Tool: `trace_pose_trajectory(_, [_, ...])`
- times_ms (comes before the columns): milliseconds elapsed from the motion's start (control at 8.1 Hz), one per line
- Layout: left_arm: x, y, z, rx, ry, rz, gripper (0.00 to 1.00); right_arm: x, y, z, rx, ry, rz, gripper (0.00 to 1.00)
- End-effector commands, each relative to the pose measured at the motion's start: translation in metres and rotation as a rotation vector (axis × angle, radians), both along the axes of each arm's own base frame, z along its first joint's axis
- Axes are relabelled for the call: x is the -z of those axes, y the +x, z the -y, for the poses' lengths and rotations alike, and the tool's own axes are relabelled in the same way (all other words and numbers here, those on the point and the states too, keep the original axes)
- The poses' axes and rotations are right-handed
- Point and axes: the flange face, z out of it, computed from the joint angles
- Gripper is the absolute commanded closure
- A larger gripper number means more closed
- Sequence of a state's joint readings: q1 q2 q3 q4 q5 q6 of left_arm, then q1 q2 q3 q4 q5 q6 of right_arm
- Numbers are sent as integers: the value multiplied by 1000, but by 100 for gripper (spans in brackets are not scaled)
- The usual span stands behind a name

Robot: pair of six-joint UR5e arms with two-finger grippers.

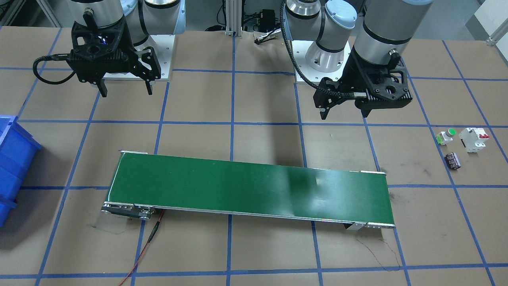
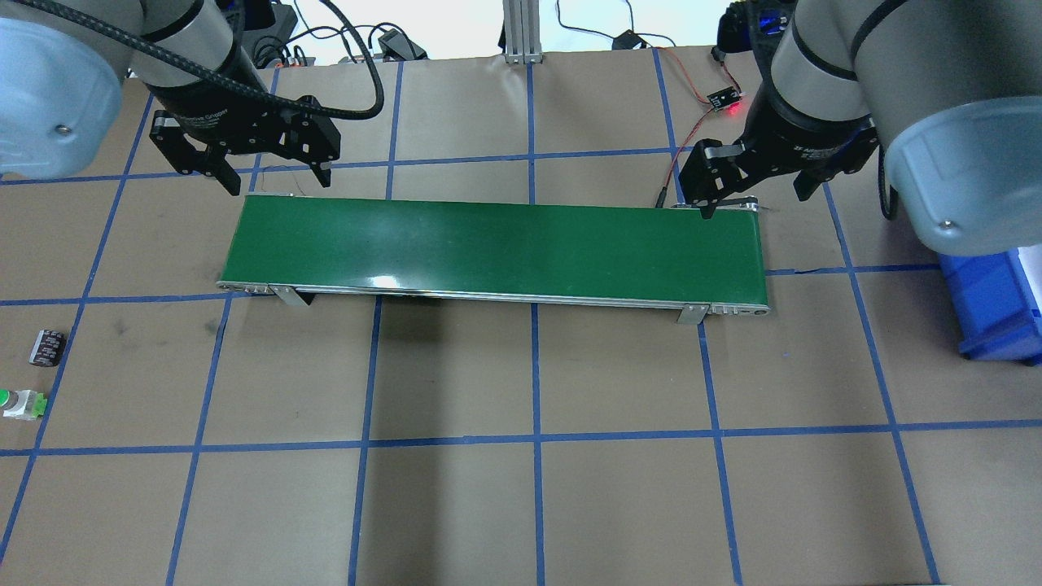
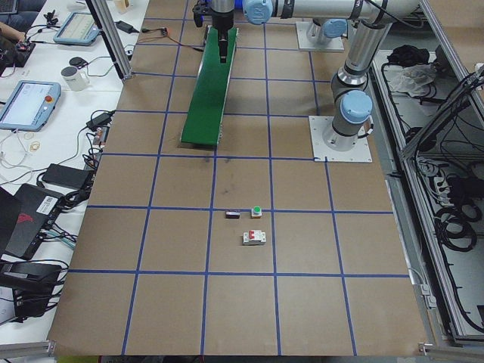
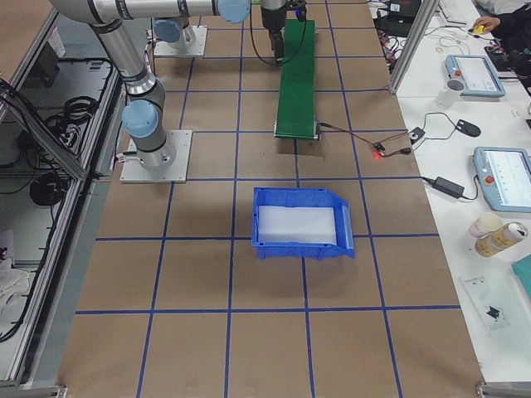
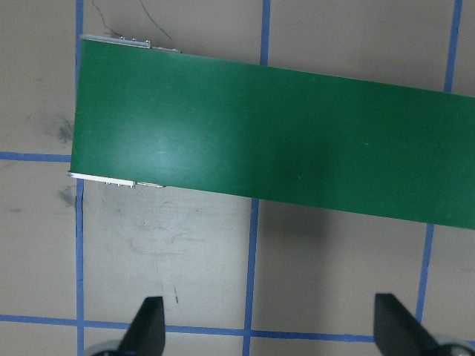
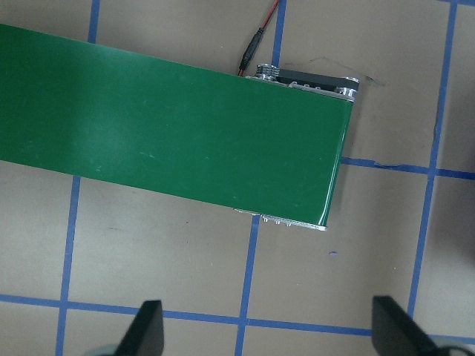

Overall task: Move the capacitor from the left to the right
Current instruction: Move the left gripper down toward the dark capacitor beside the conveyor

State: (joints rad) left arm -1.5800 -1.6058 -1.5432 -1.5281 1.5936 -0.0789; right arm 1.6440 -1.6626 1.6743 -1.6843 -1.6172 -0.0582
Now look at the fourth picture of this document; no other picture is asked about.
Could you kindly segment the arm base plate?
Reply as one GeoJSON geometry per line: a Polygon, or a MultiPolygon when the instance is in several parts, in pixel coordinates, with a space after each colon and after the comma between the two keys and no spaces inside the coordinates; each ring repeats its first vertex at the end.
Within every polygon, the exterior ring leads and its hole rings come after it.
{"type": "Polygon", "coordinates": [[[166,143],[157,151],[139,151],[132,139],[124,155],[120,181],[124,183],[165,183],[187,181],[189,155],[192,146],[191,130],[169,130],[166,143]]]}
{"type": "Polygon", "coordinates": [[[207,27],[188,26],[184,30],[177,27],[155,28],[157,43],[154,55],[159,58],[203,57],[206,47],[207,27]]]}

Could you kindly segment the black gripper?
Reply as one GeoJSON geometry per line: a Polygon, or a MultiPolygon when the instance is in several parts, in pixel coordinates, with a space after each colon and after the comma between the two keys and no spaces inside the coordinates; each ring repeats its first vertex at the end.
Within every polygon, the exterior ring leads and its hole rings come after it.
{"type": "Polygon", "coordinates": [[[260,0],[260,5],[262,25],[268,31],[275,62],[282,62],[285,56],[282,30],[286,22],[287,2],[285,0],[260,0]]]}

